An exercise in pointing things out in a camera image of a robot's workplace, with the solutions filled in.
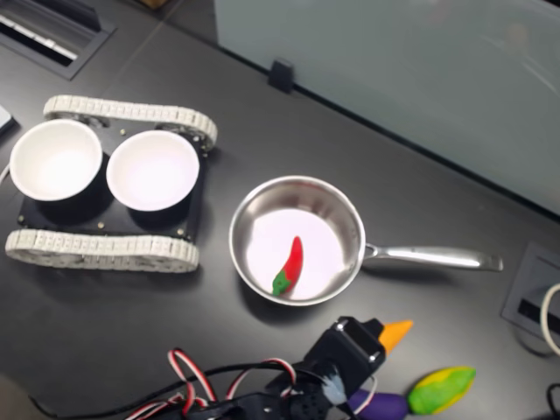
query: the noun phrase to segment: yellow green toy corn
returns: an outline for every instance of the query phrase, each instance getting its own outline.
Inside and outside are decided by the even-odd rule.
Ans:
[[[408,402],[414,414],[437,414],[447,410],[469,390],[476,370],[468,366],[448,367],[425,376],[410,391]]]

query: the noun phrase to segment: desk surface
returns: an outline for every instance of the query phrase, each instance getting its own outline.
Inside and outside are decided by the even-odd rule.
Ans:
[[[440,418],[528,419],[546,411],[544,390],[559,359],[539,359],[500,317],[530,241],[560,252],[560,226],[301,96],[120,2],[100,2],[118,30],[71,82],[0,47],[0,98],[22,128],[41,121],[62,93],[192,107],[220,129],[206,181],[191,275],[44,269],[0,255],[0,371],[63,414],[127,403],[176,380],[165,353],[184,348],[203,367],[269,356],[299,360],[339,315],[415,326],[378,374],[402,392],[434,369],[478,369],[465,400]],[[500,274],[405,265],[363,270],[334,300],[276,307],[248,290],[228,252],[228,225],[265,180],[304,174],[353,201],[367,239],[386,245],[449,245],[499,253]],[[0,238],[16,228],[21,196],[0,188]],[[544,348],[539,341],[535,345]],[[223,392],[230,377],[216,380]],[[262,383],[256,374],[248,389]]]

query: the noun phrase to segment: pan handle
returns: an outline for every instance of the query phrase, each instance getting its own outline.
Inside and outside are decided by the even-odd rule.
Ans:
[[[502,271],[501,258],[479,251],[447,247],[375,247],[366,244],[364,261],[377,258],[452,267],[454,269]]]

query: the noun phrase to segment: red chili pepper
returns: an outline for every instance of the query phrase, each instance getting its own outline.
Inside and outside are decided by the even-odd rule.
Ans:
[[[298,282],[301,268],[304,265],[304,248],[299,236],[291,244],[290,256],[272,282],[272,294],[278,296],[291,291]]]

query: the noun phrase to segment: stainless steel pan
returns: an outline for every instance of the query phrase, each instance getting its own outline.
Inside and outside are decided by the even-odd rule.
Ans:
[[[299,236],[304,266],[291,292],[273,296],[272,281]],[[467,270],[501,271],[498,256],[460,248],[377,247],[366,243],[360,215],[337,188],[320,179],[272,179],[253,190],[235,211],[229,250],[241,278],[265,298],[306,306],[341,293],[365,260],[390,258]]]

